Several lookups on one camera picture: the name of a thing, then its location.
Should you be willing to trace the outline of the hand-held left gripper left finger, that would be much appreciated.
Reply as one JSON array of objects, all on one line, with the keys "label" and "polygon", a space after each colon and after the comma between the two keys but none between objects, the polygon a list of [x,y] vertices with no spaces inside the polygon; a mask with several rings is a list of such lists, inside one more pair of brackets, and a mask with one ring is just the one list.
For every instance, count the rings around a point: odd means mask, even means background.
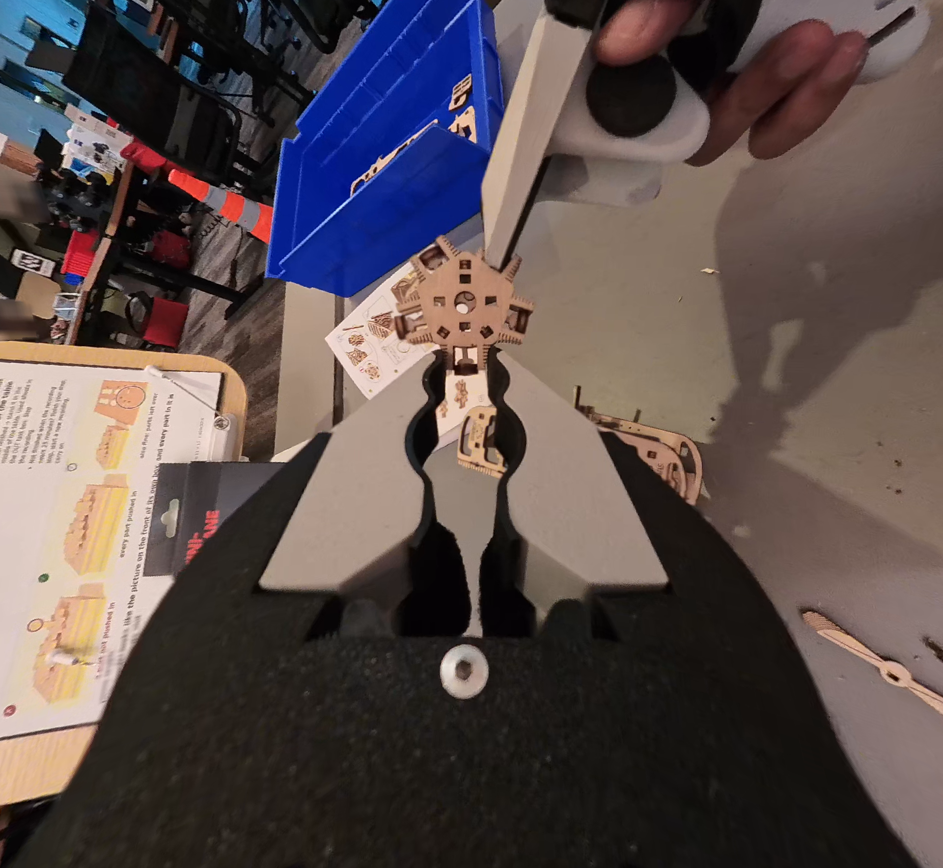
[{"label": "hand-held left gripper left finger", "polygon": [[435,519],[423,466],[439,442],[442,356],[424,356],[329,436],[260,585],[406,597]]}]

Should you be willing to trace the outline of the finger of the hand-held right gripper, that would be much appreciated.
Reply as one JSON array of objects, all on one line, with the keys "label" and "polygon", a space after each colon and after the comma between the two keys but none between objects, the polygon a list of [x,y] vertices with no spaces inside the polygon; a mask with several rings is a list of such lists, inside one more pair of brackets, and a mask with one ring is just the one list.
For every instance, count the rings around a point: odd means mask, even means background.
[{"label": "finger of the hand-held right gripper", "polygon": [[512,255],[590,40],[589,29],[562,23],[544,7],[539,11],[481,185],[485,259],[496,270]]}]

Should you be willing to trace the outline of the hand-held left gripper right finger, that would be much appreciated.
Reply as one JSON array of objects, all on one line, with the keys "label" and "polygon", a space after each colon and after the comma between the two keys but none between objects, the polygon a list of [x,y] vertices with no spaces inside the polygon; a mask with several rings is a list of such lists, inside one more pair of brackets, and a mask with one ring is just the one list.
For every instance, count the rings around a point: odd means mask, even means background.
[{"label": "hand-held left gripper right finger", "polygon": [[507,466],[497,514],[530,601],[662,590],[666,571],[599,430],[508,353],[491,353],[489,396]]}]

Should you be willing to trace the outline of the wooden biplane model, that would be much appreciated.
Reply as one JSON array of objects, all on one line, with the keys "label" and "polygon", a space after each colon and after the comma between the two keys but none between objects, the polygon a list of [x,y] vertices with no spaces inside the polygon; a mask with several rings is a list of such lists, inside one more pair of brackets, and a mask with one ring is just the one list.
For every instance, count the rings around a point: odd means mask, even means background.
[{"label": "wooden biplane model", "polygon": [[[696,505],[701,497],[706,497],[701,451],[693,440],[643,424],[639,413],[633,420],[603,414],[581,403],[580,386],[573,389],[573,406],[600,431],[612,432],[635,448],[639,458],[687,503]],[[500,478],[507,466],[495,440],[496,418],[497,410],[492,405],[467,413],[458,437],[456,459],[465,468]]]}]

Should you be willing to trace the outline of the wooden radial engine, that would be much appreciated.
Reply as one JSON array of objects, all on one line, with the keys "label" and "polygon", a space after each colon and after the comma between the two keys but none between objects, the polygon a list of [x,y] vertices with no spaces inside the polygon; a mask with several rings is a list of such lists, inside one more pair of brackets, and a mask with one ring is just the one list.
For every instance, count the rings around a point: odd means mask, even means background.
[{"label": "wooden radial engine", "polygon": [[523,342],[535,306],[515,290],[519,256],[498,270],[482,249],[460,251],[441,237],[411,264],[418,284],[397,307],[400,339],[438,347],[446,369],[457,376],[486,370],[494,346]]}]

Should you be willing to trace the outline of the person's right hand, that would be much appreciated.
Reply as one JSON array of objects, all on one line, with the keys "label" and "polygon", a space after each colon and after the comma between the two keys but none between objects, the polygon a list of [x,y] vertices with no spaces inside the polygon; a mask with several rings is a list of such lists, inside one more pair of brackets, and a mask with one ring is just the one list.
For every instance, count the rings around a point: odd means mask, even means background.
[{"label": "person's right hand", "polygon": [[[606,23],[595,41],[596,61],[631,65],[658,54],[679,34],[700,0],[630,0]],[[755,159],[784,155],[831,117],[855,85],[868,52],[866,38],[834,33],[807,21],[774,37],[740,72],[704,97],[709,131],[688,159],[706,166],[748,135]]]}]

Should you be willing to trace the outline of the black model kit box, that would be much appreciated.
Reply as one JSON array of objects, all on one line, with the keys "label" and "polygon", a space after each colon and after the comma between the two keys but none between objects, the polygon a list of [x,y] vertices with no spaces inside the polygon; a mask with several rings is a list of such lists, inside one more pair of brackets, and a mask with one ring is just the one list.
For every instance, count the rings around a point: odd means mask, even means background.
[{"label": "black model kit box", "polygon": [[143,561],[146,577],[175,578],[280,462],[163,463]]}]

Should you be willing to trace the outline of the instruction booklet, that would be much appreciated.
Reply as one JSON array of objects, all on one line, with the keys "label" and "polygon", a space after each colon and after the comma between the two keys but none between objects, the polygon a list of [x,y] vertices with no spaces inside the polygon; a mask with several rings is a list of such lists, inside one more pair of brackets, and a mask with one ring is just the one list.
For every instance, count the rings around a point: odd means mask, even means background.
[{"label": "instruction booklet", "polygon": [[[436,349],[428,343],[412,345],[400,339],[394,329],[398,306],[415,290],[417,280],[418,274],[411,264],[403,264],[325,337],[342,369],[367,399],[375,397]],[[468,412],[489,404],[485,374],[460,378],[447,373],[445,398],[436,412],[440,443],[454,441]]]}]

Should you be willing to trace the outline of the wooden parts sheet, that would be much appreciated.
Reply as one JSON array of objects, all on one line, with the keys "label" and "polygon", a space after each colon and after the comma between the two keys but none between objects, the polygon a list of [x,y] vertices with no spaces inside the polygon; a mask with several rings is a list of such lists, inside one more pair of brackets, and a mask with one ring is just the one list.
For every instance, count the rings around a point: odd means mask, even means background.
[{"label": "wooden parts sheet", "polygon": [[[453,134],[461,136],[473,143],[477,143],[477,122],[475,109],[472,104],[472,91],[473,78],[469,73],[453,87],[451,100],[448,106],[448,112],[451,115],[449,124],[446,126],[446,128]],[[391,152],[386,155],[379,155],[371,167],[365,170],[359,178],[356,178],[352,181],[350,187],[350,196],[353,197],[362,187],[366,186],[366,184],[376,177],[385,167],[387,167],[408,147],[415,143],[421,135],[439,124],[439,119],[431,120]]]}]

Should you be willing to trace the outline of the blue plastic bin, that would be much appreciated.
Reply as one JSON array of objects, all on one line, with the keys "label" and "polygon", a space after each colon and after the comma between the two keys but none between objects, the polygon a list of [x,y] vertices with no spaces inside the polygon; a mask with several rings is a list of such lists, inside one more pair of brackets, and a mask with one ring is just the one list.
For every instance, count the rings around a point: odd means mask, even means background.
[{"label": "blue plastic bin", "polygon": [[[446,128],[469,73],[477,143]],[[478,214],[503,109],[484,0],[388,0],[282,144],[267,275],[350,297]],[[433,119],[350,196],[379,155]]]}]

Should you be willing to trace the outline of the orange striped traffic cone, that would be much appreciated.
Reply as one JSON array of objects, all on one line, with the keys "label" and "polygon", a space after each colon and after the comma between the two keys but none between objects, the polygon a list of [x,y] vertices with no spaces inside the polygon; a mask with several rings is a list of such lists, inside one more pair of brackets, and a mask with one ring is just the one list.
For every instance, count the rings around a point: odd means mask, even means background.
[{"label": "orange striped traffic cone", "polygon": [[240,226],[260,241],[270,243],[274,209],[269,204],[211,185],[178,168],[169,171],[168,180],[223,219]]}]

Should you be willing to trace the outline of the black office chair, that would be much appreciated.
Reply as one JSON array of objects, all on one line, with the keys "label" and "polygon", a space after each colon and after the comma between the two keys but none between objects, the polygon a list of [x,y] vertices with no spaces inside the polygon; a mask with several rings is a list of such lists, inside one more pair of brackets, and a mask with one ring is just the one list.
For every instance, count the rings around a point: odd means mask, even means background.
[{"label": "black office chair", "polygon": [[229,182],[238,110],[165,64],[100,6],[88,9],[62,83],[171,163],[216,186]]}]

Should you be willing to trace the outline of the wooden propeller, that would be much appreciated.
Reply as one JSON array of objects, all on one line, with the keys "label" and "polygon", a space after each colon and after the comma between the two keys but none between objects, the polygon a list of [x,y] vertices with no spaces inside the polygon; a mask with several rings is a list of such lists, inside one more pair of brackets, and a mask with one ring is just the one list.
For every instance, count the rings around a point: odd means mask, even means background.
[{"label": "wooden propeller", "polygon": [[820,637],[874,667],[885,683],[910,693],[938,714],[942,714],[941,695],[918,682],[902,663],[878,655],[841,626],[816,611],[802,610],[801,618]]}]

